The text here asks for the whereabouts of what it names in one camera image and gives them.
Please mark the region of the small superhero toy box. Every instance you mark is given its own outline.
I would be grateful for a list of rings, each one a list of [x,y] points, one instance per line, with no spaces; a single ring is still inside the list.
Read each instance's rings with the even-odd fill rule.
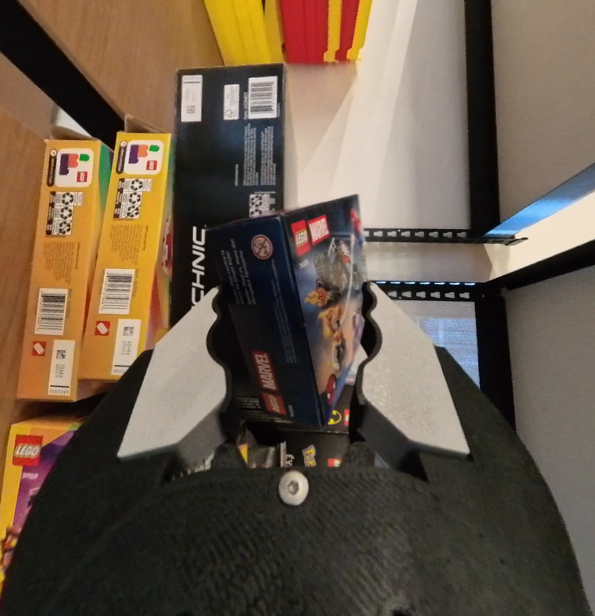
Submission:
[[[211,240],[259,408],[327,425],[363,332],[359,196],[224,224]]]

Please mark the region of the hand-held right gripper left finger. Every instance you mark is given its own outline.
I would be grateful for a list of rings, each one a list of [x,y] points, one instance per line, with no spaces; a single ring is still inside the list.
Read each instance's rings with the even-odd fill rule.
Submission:
[[[121,460],[170,453],[181,463],[202,463],[225,441],[229,375],[211,342],[218,296],[211,289],[155,345],[118,449]]]

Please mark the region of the yellow plastic bin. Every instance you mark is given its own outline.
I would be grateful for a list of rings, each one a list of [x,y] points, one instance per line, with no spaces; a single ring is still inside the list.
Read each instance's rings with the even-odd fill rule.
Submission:
[[[224,65],[282,64],[278,1],[204,1]]]

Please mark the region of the tall black toy box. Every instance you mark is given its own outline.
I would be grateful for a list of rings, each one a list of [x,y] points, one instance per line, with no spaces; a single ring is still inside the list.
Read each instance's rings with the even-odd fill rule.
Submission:
[[[285,206],[286,65],[177,72],[170,324],[216,284],[209,229]]]

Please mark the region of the dark toy box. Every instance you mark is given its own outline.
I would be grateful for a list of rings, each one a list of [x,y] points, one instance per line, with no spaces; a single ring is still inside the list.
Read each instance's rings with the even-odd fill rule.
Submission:
[[[251,469],[376,466],[368,447],[352,442],[347,426],[313,427],[272,421],[246,421],[236,444]]]

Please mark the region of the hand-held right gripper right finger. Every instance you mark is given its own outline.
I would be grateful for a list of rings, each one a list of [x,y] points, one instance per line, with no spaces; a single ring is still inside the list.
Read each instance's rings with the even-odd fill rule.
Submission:
[[[363,297],[372,336],[357,371],[353,430],[394,469],[422,452],[469,458],[435,345],[376,283],[364,284]]]

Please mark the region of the red plastic bin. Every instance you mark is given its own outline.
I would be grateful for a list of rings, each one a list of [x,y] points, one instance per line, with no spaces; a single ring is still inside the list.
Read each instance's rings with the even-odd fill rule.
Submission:
[[[372,1],[278,1],[285,56],[291,64],[356,62]]]

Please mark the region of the purple yellow toy box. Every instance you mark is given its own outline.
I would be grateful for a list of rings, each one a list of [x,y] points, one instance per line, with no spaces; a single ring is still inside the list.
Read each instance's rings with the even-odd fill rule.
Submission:
[[[0,588],[33,501],[83,422],[44,416],[11,426],[0,498]]]

